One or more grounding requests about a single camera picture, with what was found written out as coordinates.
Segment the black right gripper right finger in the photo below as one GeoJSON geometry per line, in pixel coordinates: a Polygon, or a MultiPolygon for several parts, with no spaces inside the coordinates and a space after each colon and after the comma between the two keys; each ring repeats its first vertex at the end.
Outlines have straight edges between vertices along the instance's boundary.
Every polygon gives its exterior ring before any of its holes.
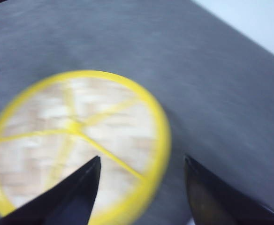
{"type": "Polygon", "coordinates": [[[196,225],[274,225],[274,210],[238,191],[189,155],[185,186],[196,225]]]}

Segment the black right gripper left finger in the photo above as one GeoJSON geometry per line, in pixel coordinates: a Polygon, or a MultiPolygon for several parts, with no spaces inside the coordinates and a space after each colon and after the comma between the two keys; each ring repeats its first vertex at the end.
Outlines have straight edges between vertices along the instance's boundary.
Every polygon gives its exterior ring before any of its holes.
{"type": "Polygon", "coordinates": [[[0,225],[86,225],[99,188],[95,156],[53,188],[0,218],[0,225]]]}

